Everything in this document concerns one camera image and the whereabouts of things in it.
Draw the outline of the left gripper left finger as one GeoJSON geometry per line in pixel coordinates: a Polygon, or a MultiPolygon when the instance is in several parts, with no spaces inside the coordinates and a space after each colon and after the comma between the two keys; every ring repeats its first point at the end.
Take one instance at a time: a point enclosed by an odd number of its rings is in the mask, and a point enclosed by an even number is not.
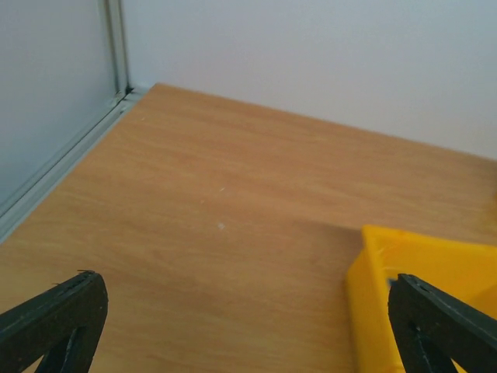
{"type": "Polygon", "coordinates": [[[1,371],[89,371],[107,313],[105,281],[89,270],[3,312],[1,371]]]}

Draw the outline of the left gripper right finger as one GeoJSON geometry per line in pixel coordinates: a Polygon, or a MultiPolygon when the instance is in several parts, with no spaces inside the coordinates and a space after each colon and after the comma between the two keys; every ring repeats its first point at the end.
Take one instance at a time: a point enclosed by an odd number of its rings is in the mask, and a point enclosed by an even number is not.
{"type": "Polygon", "coordinates": [[[496,320],[412,274],[392,284],[388,318],[407,372],[496,371],[496,320]]]}

